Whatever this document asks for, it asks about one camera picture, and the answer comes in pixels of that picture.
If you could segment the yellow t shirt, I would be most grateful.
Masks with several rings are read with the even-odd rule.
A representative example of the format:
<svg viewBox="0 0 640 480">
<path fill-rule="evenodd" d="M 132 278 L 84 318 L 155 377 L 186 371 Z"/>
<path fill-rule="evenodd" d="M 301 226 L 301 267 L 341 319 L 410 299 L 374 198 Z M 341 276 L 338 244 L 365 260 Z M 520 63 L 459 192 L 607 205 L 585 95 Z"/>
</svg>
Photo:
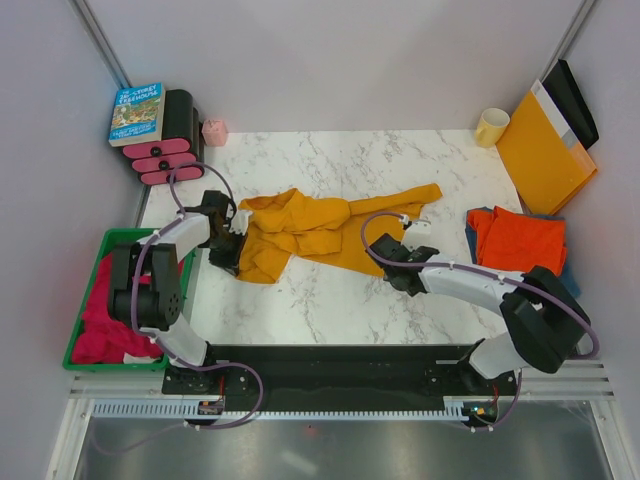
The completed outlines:
<svg viewBox="0 0 640 480">
<path fill-rule="evenodd" d="M 244 199 L 239 209 L 252 215 L 238 279 L 274 284 L 292 256 L 381 277 L 383 270 L 368 256 L 361 240 L 365 220 L 379 212 L 417 218 L 425 205 L 441 197 L 439 186 L 431 183 L 354 201 L 314 199 L 295 188 L 273 196 Z"/>
</svg>

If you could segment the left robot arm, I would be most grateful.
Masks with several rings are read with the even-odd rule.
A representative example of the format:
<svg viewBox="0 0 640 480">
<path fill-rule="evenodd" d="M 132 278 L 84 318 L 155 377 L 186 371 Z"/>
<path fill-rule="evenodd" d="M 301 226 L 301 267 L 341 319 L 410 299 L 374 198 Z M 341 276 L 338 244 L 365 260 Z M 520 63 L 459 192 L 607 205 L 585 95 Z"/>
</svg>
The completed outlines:
<svg viewBox="0 0 640 480">
<path fill-rule="evenodd" d="M 185 382 L 198 393 L 215 389 L 220 371 L 207 358 L 210 345 L 183 314 L 179 264 L 201 248 L 209 252 L 213 266 L 236 277 L 251 215 L 226 194 L 207 190 L 199 205 L 180 209 L 165 227 L 112 251 L 109 316 L 154 341 L 174 365 L 186 368 Z"/>
</svg>

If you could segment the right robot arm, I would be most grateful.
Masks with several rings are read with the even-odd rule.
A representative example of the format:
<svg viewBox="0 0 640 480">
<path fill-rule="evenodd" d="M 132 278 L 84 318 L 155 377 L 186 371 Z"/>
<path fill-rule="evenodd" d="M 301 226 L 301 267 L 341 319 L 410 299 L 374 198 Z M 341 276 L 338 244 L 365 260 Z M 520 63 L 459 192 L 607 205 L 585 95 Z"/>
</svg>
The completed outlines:
<svg viewBox="0 0 640 480">
<path fill-rule="evenodd" d="M 461 264 L 439 250 L 414 250 L 388 234 L 366 247 L 384 279 L 410 296 L 439 294 L 500 316 L 507 331 L 477 341 L 458 361 L 458 381 L 477 394 L 500 375 L 526 366 L 553 374 L 569 359 L 591 321 L 559 278 L 545 267 L 527 273 Z"/>
</svg>

